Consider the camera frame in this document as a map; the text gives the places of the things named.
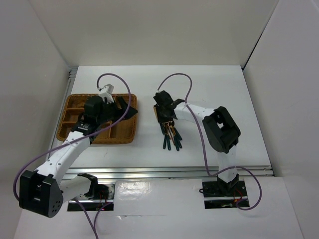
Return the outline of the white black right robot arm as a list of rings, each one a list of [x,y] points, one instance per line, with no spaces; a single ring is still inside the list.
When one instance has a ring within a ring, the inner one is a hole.
[[[173,100],[166,91],[157,92],[154,96],[154,112],[164,135],[163,149],[171,150],[171,143],[179,151],[182,138],[174,126],[174,120],[185,120],[195,123],[199,129],[201,141],[203,128],[210,146],[217,152],[218,169],[217,189],[222,195],[229,195],[239,181],[235,166],[236,145],[241,131],[225,107],[216,109],[188,104],[185,100]]]

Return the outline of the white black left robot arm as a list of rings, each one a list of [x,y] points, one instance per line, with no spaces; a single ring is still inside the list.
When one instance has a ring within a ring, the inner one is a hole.
[[[116,102],[97,95],[90,96],[64,143],[34,171],[25,170],[22,173],[19,180],[19,206],[52,218],[64,202],[79,195],[95,198],[102,189],[97,177],[79,173],[61,186],[62,178],[80,154],[93,143],[104,124],[111,122],[116,125],[137,113],[137,109],[128,105],[121,96],[117,97]]]

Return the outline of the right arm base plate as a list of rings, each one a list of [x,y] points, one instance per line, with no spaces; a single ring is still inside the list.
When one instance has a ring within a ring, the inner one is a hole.
[[[199,192],[204,196],[205,209],[249,208],[249,199],[244,181],[239,181],[230,192],[222,193],[217,181],[202,182]]]

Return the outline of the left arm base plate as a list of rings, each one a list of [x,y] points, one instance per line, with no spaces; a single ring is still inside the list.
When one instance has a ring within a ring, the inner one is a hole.
[[[88,198],[85,195],[79,195],[75,197],[79,203],[88,212],[97,212],[100,208],[104,207],[103,211],[113,211],[114,210],[114,196],[115,196],[115,183],[106,182],[99,183],[98,189],[95,190],[94,196]]]

